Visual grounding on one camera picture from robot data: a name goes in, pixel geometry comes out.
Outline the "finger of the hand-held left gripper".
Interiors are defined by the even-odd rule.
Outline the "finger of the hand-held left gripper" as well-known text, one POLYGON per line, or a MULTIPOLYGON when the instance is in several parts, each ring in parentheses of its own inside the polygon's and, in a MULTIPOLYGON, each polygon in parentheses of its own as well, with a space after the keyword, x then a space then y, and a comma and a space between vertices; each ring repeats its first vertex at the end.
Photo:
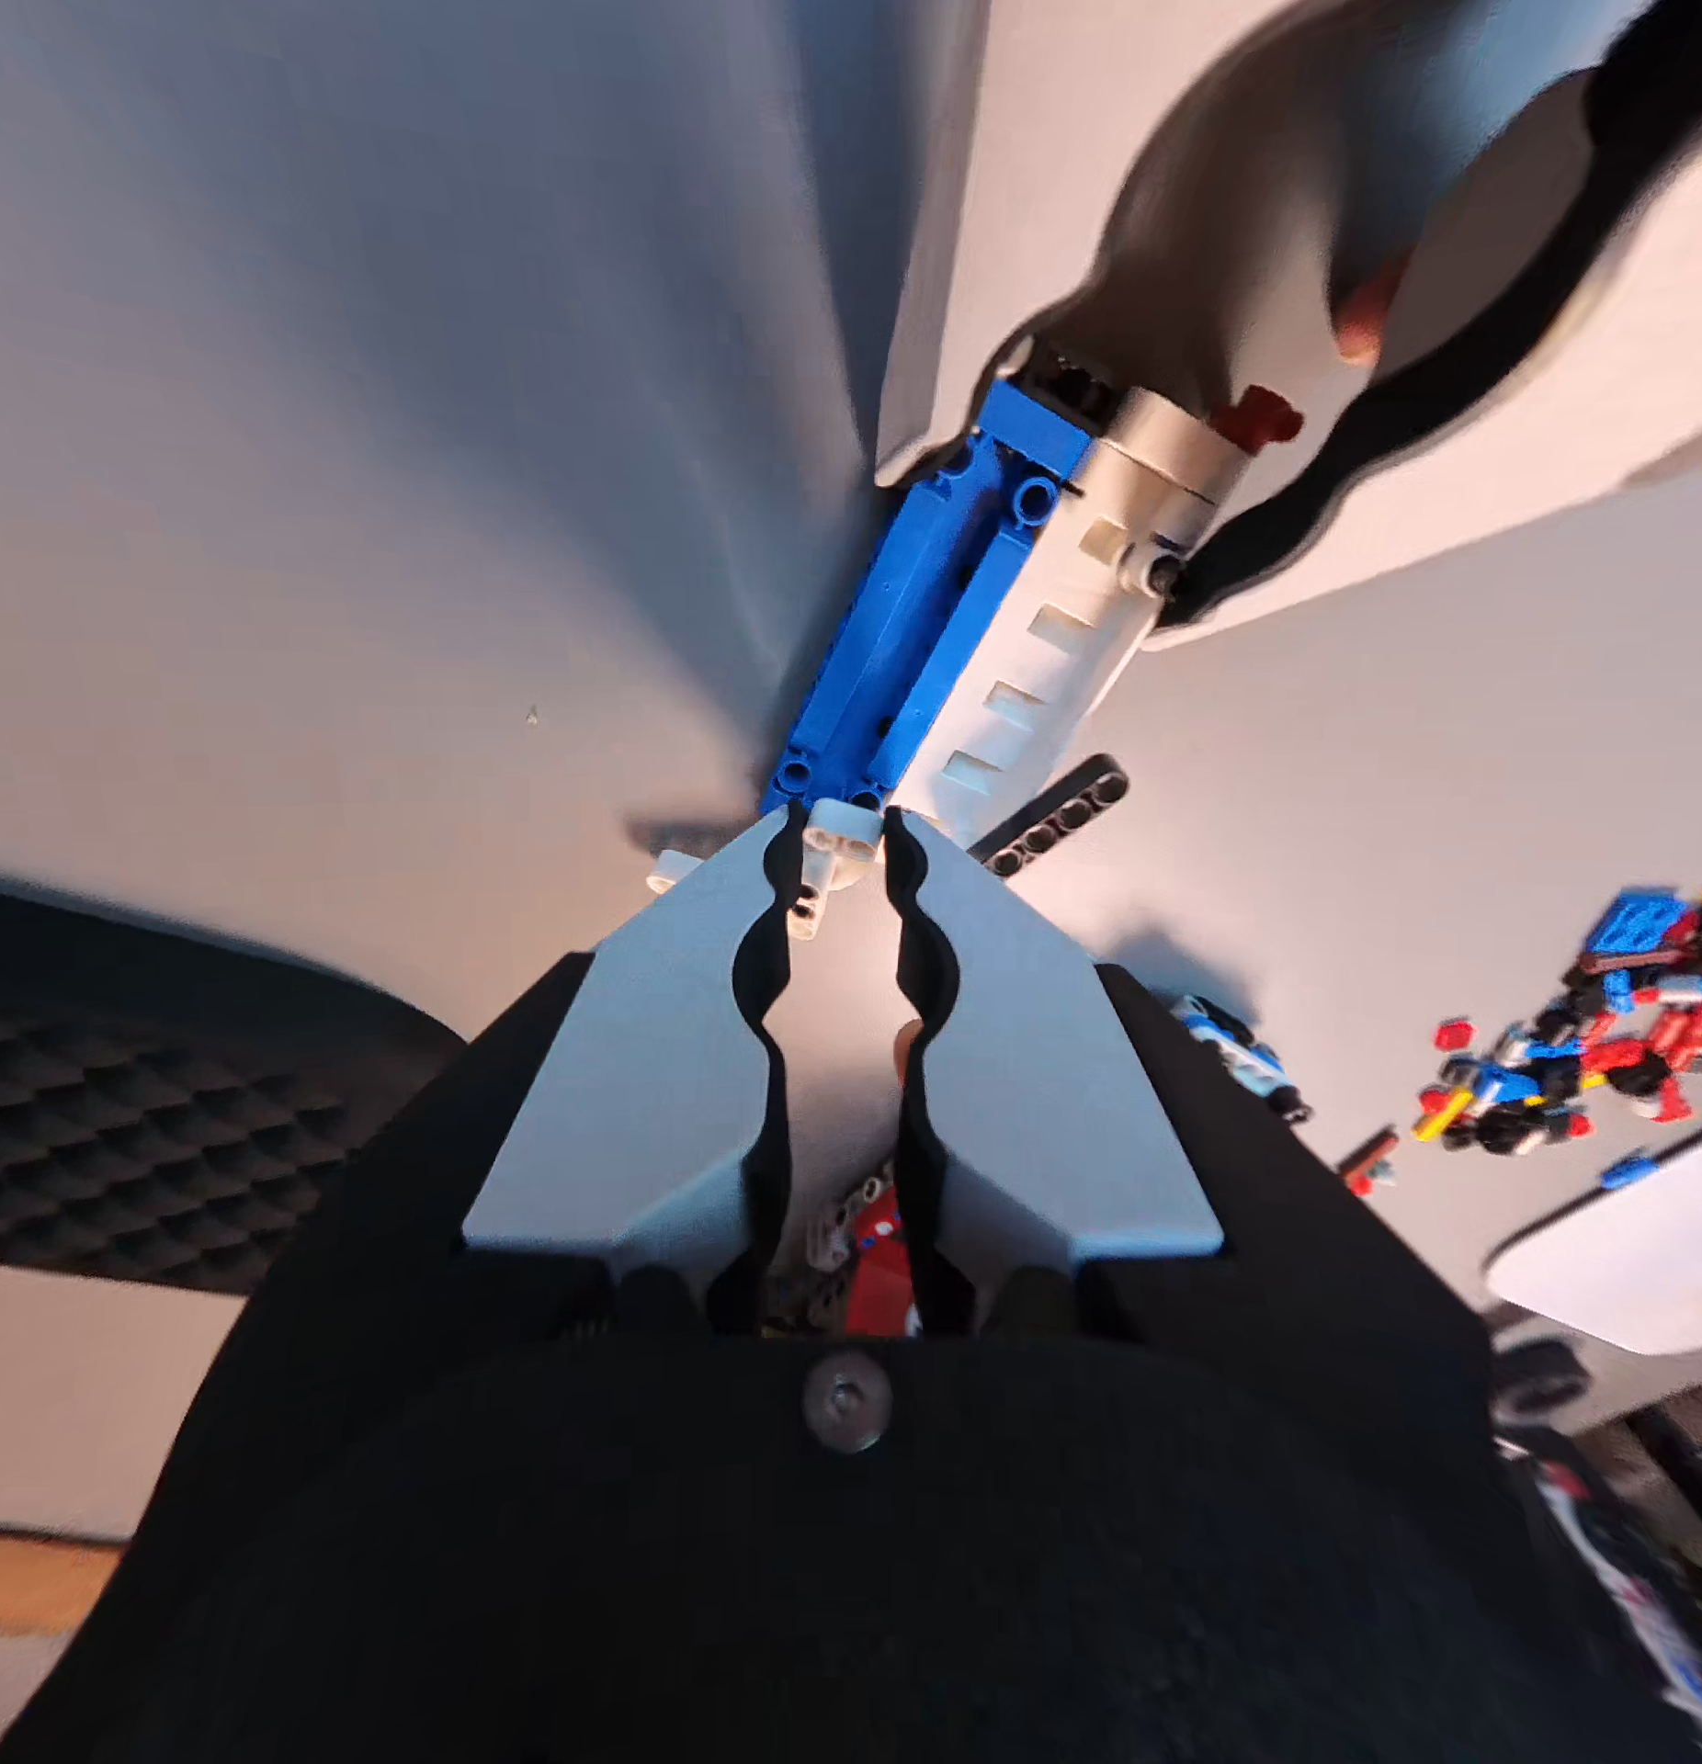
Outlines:
POLYGON ((1702 457, 1702 4, 1582 93, 1577 194, 1451 338, 1369 384, 1188 565, 1152 647, 1218 635, 1702 457))
POLYGON ((966 429, 1027 337, 1198 413, 1257 382, 1324 429, 1369 376, 1341 304, 1609 45, 1609 4, 971 4, 876 476, 966 429))

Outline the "blue and white lego assembly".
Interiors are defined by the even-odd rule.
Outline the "blue and white lego assembly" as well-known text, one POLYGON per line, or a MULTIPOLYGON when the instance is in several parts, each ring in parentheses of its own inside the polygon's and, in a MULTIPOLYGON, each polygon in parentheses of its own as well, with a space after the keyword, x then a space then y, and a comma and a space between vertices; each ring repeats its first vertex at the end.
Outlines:
POLYGON ((1198 418, 1023 341, 906 490, 759 812, 893 807, 972 847, 1047 787, 1239 479, 1303 427, 1268 387, 1198 418))

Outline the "partly built lego car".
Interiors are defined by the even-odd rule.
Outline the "partly built lego car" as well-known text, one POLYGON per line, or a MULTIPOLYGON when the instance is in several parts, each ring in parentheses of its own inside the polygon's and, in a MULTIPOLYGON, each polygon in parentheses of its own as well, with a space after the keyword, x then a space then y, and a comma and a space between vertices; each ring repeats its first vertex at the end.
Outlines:
MULTIPOLYGON (((1196 993, 1164 1003, 1188 1036, 1207 1048, 1228 1076, 1259 1097, 1284 1127, 1300 1129, 1310 1119, 1303 1090, 1248 1020, 1196 993)), ((891 1163, 817 1212, 802 1248, 802 1273, 767 1283, 765 1334, 840 1339, 921 1333, 891 1163)))

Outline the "small black lego tyre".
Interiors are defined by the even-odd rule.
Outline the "small black lego tyre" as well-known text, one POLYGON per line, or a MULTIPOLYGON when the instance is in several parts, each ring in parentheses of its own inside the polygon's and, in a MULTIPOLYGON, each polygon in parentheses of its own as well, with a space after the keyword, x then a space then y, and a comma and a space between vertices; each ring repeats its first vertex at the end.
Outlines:
POLYGON ((1488 1368, 1488 1413, 1503 1425, 1544 1425, 1585 1400, 1593 1376, 1560 1336, 1534 1336, 1498 1349, 1488 1368))

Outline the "black five-hole lego beam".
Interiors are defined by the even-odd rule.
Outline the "black five-hole lego beam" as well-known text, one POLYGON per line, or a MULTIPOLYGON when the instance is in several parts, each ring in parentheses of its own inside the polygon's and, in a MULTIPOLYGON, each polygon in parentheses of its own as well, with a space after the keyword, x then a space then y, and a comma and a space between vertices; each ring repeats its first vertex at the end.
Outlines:
POLYGON ((1057 776, 969 847, 969 857, 1002 881, 1060 849, 1128 794, 1128 776, 1114 755, 1094 754, 1057 776))

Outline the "white L-shaped lego beam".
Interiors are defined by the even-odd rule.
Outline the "white L-shaped lego beam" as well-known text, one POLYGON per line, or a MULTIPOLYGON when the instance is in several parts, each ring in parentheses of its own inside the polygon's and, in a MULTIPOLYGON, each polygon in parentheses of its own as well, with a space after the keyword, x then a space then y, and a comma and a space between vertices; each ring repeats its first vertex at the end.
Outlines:
POLYGON ((852 802, 818 800, 802 828, 802 858, 788 936, 795 942, 818 936, 834 894, 859 886, 877 862, 884 816, 852 802))

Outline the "white book stand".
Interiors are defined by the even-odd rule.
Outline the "white book stand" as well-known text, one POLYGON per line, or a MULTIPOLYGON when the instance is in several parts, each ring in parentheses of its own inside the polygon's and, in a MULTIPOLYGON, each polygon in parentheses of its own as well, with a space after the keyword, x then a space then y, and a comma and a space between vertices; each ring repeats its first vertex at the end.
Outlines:
POLYGON ((1506 1239, 1484 1291, 1638 1358, 1702 1351, 1702 1131, 1656 1152, 1656 1175, 1582 1198, 1506 1239))

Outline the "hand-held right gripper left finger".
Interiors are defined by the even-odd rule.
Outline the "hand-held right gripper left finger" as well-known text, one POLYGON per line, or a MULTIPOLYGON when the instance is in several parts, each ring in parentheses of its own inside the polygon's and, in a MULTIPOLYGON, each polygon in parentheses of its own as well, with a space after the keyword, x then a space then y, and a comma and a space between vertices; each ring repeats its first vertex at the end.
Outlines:
POLYGON ((591 952, 463 1222, 468 1250, 676 1277, 758 1331, 791 1194, 786 1064, 798 808, 759 819, 591 952))

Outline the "pile of mixed lego pieces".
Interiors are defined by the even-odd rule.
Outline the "pile of mixed lego pieces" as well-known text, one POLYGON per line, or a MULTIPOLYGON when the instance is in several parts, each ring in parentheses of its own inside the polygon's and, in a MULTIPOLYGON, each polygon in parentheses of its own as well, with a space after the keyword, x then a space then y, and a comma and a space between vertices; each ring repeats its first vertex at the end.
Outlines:
POLYGON ((1613 896, 1534 1015, 1439 1052, 1411 1138, 1449 1152, 1524 1158, 1588 1138, 1593 1102, 1636 1119, 1693 1119, 1685 1080, 1702 1073, 1702 889, 1613 896))

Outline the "holographic sticker sheet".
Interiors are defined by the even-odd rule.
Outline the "holographic sticker sheet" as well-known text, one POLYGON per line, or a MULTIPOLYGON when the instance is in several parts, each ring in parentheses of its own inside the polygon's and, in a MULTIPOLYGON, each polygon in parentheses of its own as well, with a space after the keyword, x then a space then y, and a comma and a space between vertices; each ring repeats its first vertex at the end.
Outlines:
POLYGON ((1702 1760, 1702 1573, 1653 1539, 1564 1435, 1498 1427, 1495 1448, 1594 1652, 1679 1716, 1702 1760))

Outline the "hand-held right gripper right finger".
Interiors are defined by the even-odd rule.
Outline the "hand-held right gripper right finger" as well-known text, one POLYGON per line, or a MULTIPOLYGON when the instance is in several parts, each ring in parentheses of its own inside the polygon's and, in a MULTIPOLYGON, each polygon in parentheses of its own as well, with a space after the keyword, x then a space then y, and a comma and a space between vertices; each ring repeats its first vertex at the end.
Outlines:
POLYGON ((1082 943, 917 812, 884 819, 906 1055, 893 1156, 923 1331, 969 1331, 1021 1273, 1226 1243, 1082 943))

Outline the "person's left hand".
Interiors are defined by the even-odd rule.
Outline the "person's left hand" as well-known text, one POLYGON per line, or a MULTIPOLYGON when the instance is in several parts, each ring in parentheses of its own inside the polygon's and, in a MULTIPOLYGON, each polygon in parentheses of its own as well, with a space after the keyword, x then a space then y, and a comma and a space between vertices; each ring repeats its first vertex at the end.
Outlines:
POLYGON ((1374 369, 1386 343, 1391 302, 1408 269, 1410 251, 1391 254, 1371 276, 1335 302, 1331 330, 1335 354, 1348 367, 1374 369))

